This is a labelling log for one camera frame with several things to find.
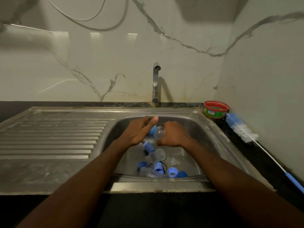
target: dark blue cap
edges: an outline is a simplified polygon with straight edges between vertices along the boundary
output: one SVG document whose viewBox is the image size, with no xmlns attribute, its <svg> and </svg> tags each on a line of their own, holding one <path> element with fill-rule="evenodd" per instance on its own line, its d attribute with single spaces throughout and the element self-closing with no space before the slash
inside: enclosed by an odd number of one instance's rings
<svg viewBox="0 0 304 228">
<path fill-rule="evenodd" d="M 145 142 L 145 144 L 143 145 L 143 148 L 145 149 L 145 151 L 147 151 L 147 153 L 151 153 L 155 150 L 153 145 L 150 142 Z"/>
<path fill-rule="evenodd" d="M 161 174 L 164 174 L 164 167 L 162 165 L 161 162 L 157 162 L 155 165 L 154 165 L 154 169 L 157 171 L 157 172 L 160 172 Z"/>
<path fill-rule="evenodd" d="M 176 175 L 178 174 L 178 170 L 175 167 L 171 167 L 168 169 L 168 176 L 169 177 L 176 177 Z"/>
<path fill-rule="evenodd" d="M 145 161 L 139 162 L 137 165 L 137 170 L 139 171 L 142 167 L 148 167 L 148 163 L 146 163 Z"/>
<path fill-rule="evenodd" d="M 149 131 L 149 136 L 151 136 L 151 137 L 154 136 L 155 129 L 156 129 L 156 125 L 153 126 L 152 129 L 150 129 L 150 131 Z"/>
<path fill-rule="evenodd" d="M 185 171 L 180 171 L 177 173 L 176 177 L 188 177 L 188 174 Z"/>
</svg>

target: person's right arm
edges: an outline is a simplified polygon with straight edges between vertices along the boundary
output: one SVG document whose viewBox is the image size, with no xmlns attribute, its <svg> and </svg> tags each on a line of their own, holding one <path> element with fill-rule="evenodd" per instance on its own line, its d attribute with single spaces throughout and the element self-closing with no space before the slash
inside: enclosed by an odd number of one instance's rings
<svg viewBox="0 0 304 228">
<path fill-rule="evenodd" d="M 166 122 L 158 145 L 181 146 L 250 227 L 304 227 L 304 214 L 264 184 L 207 151 L 178 122 Z"/>
</svg>

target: sink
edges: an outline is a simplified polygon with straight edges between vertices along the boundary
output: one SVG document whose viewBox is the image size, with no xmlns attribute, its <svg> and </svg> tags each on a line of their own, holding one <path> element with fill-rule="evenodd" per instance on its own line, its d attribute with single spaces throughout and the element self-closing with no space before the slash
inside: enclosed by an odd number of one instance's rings
<svg viewBox="0 0 304 228">
<path fill-rule="evenodd" d="M 132 119 L 147 115 L 158 115 L 158 125 L 179 122 L 210 152 L 268 185 L 201 108 L 32 107 L 0 124 L 0 195 L 51 194 L 103 152 Z M 145 141 L 158 148 L 153 138 Z M 139 177 L 137 164 L 147 155 L 140 143 L 124 154 L 104 192 L 215 191 L 185 150 L 161 148 L 165 169 L 176 167 L 187 178 Z M 180 164 L 172 165 L 172 158 Z"/>
</svg>

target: marble wall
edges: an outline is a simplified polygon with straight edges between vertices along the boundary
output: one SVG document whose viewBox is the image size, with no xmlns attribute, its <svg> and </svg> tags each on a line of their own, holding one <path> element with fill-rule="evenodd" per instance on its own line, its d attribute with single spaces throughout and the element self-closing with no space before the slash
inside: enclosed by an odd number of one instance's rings
<svg viewBox="0 0 304 228">
<path fill-rule="evenodd" d="M 0 101 L 213 99 L 238 0 L 0 0 Z"/>
<path fill-rule="evenodd" d="M 241 0 L 215 100 L 304 180 L 304 0 Z"/>
</svg>

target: faucet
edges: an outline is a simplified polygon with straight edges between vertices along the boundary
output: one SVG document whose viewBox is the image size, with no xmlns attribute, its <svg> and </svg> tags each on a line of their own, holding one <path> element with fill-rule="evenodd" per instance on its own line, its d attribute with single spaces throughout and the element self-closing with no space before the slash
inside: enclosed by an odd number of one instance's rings
<svg viewBox="0 0 304 228">
<path fill-rule="evenodd" d="M 155 62 L 153 65 L 153 89 L 152 89 L 152 102 L 154 104 L 158 103 L 158 94 L 157 94 L 157 89 L 158 89 L 158 71 L 161 70 L 161 67 L 159 66 L 158 62 Z"/>
</svg>

